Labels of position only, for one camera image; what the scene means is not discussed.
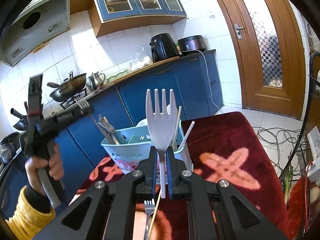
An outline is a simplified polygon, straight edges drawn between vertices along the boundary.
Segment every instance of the checkered glass pattern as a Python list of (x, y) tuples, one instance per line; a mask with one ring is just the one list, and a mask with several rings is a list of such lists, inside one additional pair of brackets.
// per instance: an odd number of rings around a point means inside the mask
[(251, 13), (250, 17), (260, 48), (263, 83), (266, 86), (282, 88), (281, 54), (276, 29), (270, 23), (268, 24), (269, 26), (266, 26), (256, 13)]

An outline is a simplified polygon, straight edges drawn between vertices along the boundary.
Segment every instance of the fuzzy yellow sleeve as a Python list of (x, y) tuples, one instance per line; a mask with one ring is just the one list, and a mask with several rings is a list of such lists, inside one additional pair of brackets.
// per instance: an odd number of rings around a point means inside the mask
[(8, 226), (19, 240), (32, 239), (56, 216), (53, 208), (51, 208), (48, 214), (41, 213), (34, 209), (26, 199), (26, 190), (27, 186), (21, 189), (16, 211), (13, 217), (7, 220)]

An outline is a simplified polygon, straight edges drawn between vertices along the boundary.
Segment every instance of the light blue plastic basket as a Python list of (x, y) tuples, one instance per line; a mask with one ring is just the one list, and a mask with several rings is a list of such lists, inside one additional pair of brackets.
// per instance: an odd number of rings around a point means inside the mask
[[(107, 139), (104, 139), (101, 145), (124, 174), (134, 171), (139, 161), (149, 157), (150, 147), (153, 146), (153, 143), (147, 125), (116, 130), (114, 135), (120, 145), (108, 144)], [(184, 133), (180, 122), (177, 145), (182, 142), (183, 138)], [(174, 152), (174, 156), (176, 159), (184, 161), (188, 170), (193, 171), (193, 164), (186, 143), (181, 150)]]

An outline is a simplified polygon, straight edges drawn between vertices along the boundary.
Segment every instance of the person's hand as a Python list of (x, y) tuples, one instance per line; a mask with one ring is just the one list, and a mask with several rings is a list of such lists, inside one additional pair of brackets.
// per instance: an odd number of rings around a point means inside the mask
[(30, 186), (43, 196), (45, 196), (46, 193), (41, 185), (36, 169), (45, 168), (48, 165), (50, 167), (49, 174), (54, 178), (54, 180), (60, 180), (63, 178), (64, 171), (58, 144), (54, 146), (54, 154), (49, 161), (37, 156), (32, 156), (25, 164)]

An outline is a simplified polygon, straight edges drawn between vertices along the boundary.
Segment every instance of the air fryer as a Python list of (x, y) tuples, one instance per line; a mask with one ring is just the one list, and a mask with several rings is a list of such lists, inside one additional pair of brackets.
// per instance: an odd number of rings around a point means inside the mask
[(154, 63), (179, 56), (177, 46), (169, 33), (161, 33), (154, 36), (151, 39), (150, 46)]

